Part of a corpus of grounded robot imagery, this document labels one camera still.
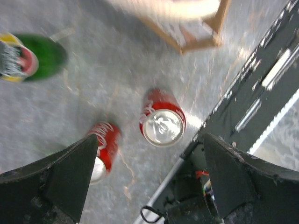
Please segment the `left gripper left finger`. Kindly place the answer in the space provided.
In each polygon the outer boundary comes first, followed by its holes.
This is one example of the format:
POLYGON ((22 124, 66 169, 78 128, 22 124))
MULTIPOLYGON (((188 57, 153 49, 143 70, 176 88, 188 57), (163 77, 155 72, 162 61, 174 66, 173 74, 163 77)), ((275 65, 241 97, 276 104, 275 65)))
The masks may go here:
POLYGON ((2 224, 78 224, 98 142, 88 135, 66 149, 0 175, 2 224))

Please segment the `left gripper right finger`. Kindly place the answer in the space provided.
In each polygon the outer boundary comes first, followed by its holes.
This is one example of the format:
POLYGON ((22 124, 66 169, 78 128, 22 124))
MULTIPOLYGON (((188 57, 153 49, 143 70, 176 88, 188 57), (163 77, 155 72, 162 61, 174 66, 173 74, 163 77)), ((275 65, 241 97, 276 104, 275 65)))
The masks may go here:
POLYGON ((259 159, 212 134, 204 153, 218 214, 226 224, 297 224, 299 173, 259 159))

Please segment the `red cola can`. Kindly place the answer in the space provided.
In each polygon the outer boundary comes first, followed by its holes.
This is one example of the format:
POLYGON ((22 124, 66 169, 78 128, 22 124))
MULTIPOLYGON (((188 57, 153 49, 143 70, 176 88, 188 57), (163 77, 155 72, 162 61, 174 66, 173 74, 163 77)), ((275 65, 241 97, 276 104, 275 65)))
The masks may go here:
POLYGON ((152 88, 143 98, 139 127, 143 137, 156 147, 169 147, 185 133, 185 114, 172 91, 152 88))
POLYGON ((111 172, 118 153, 121 132, 118 126, 111 122, 100 122, 95 124, 87 134, 95 134, 98 141, 97 155, 90 180, 90 185, 95 185, 111 172))

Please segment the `green glass bottle red label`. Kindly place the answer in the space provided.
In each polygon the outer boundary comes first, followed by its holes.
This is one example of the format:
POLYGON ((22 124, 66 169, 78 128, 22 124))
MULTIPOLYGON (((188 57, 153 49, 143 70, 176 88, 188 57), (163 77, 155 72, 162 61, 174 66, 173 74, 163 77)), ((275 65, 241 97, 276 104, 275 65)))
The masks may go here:
POLYGON ((67 63, 64 47, 49 37, 30 33, 0 34, 0 78, 9 82, 49 78, 67 63))

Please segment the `canvas tote bag cat print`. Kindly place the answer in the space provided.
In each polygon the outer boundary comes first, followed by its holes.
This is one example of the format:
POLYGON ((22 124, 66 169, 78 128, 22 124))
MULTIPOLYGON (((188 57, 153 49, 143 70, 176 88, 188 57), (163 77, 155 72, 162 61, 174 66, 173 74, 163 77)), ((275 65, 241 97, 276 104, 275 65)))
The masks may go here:
POLYGON ((221 46, 228 0, 110 0, 136 16, 179 53, 221 46))

